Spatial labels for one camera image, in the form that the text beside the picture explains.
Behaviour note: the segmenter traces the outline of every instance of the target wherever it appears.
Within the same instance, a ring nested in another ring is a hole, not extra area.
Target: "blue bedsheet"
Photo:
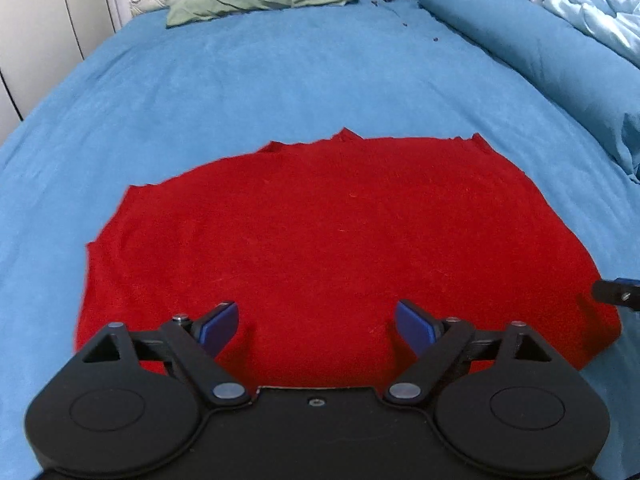
[[[0,148],[0,478],[38,471],[24,410],[71,355],[84,245],[127,186],[271,139],[307,142],[344,126],[365,137],[480,132],[536,183],[604,277],[640,278],[640,186],[567,113],[415,0],[172,30],[165,17],[135,18]],[[640,471],[630,439],[640,321],[621,315],[622,338],[584,371],[612,415],[596,468],[611,480]]]

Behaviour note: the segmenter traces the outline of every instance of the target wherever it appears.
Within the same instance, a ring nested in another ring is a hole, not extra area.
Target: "screw head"
[[[213,388],[213,394],[219,399],[237,399],[244,395],[244,386],[238,383],[220,383]]]
[[[315,399],[309,399],[309,405],[312,408],[322,408],[326,404],[326,400],[320,399],[319,397]]]
[[[188,314],[181,312],[180,314],[174,314],[172,318],[176,323],[184,323],[189,320]]]
[[[417,384],[396,383],[389,388],[389,393],[396,399],[415,399],[422,393],[422,390]]]

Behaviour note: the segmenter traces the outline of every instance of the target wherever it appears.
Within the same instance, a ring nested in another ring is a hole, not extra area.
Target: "blue gripper pad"
[[[418,357],[442,335],[440,322],[408,300],[398,301],[396,330]]]
[[[198,343],[211,357],[217,356],[238,330],[238,304],[231,303],[202,325]]]
[[[640,280],[630,280],[628,278],[617,278],[613,281],[616,283],[624,283],[625,285],[640,286]]]

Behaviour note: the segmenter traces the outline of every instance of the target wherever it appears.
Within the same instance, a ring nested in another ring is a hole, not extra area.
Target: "metal screw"
[[[237,399],[244,395],[244,386],[238,383],[220,383],[213,388],[213,394],[219,399]]]
[[[396,383],[389,388],[389,393],[396,399],[415,399],[422,393],[422,390],[417,384]]]
[[[180,313],[180,314],[175,314],[174,317],[172,318],[176,323],[185,323],[189,320],[189,316],[187,314],[184,313]]]

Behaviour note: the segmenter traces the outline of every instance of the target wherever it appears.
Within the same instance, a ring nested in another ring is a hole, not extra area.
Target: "crumpled fabric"
[[[640,68],[640,0],[531,0]]]

